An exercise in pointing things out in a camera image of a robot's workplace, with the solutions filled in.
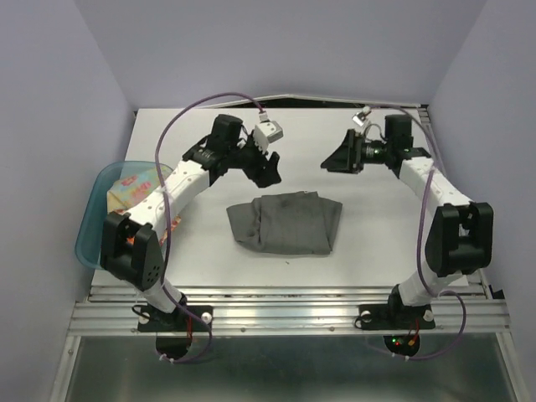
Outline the grey pleated skirt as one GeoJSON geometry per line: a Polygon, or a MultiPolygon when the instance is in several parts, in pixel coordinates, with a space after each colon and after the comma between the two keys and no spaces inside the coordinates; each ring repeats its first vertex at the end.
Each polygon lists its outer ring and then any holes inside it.
{"type": "Polygon", "coordinates": [[[343,204],[316,192],[263,195],[227,208],[235,242],[274,255],[329,255],[343,204]]]}

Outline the pastel floral skirt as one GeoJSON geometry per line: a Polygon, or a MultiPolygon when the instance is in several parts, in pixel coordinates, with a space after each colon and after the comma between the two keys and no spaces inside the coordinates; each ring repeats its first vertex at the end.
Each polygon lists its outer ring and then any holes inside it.
{"type": "Polygon", "coordinates": [[[154,167],[115,181],[106,193],[107,212],[126,211],[138,205],[158,185],[154,167]]]}

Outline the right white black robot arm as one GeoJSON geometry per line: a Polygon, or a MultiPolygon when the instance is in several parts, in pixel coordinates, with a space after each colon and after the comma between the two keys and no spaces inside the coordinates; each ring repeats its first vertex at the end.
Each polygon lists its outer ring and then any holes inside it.
{"type": "Polygon", "coordinates": [[[387,115],[378,140],[368,137],[370,109],[353,116],[355,128],[322,163],[330,173],[358,174],[368,165],[384,165],[421,201],[420,217],[431,216],[430,229],[418,229],[417,268],[396,285],[384,304],[361,305],[355,320],[363,330],[435,326],[431,302],[448,286],[489,266],[494,212],[460,192],[435,166],[432,156],[414,144],[415,118],[407,112],[387,115]]]}

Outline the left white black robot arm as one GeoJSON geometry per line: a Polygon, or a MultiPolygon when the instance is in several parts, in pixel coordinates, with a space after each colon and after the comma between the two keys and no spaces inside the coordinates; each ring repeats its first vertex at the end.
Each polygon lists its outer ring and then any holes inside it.
{"type": "Polygon", "coordinates": [[[166,277],[173,220],[231,169],[243,171],[258,188],[281,181],[280,157],[268,151],[283,137],[281,126],[262,112],[244,140],[242,128],[240,118],[218,115],[210,133],[183,154],[167,177],[157,177],[159,184],[149,195],[104,220],[100,266],[138,290],[166,329],[179,329],[188,314],[186,296],[166,277]]]}

